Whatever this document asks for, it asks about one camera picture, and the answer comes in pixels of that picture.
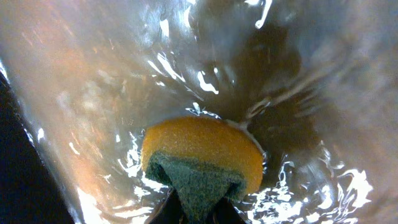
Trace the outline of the yellow green sponge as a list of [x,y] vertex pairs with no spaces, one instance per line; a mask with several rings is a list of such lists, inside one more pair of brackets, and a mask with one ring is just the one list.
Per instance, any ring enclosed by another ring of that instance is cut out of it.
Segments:
[[186,116],[146,129],[147,179],[173,188],[190,223],[204,223],[222,199],[241,200],[263,180],[264,151],[238,124]]

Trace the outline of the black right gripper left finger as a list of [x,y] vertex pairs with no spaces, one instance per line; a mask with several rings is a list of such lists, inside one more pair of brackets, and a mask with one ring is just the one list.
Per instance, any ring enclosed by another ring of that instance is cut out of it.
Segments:
[[188,219],[182,210],[177,191],[169,190],[167,197],[157,206],[149,219],[148,224],[187,224]]

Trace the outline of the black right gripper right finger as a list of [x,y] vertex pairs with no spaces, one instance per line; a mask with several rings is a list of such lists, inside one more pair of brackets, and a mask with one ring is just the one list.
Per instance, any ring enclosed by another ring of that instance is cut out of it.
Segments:
[[246,224],[239,216],[233,204],[227,199],[222,198],[213,210],[214,224]]

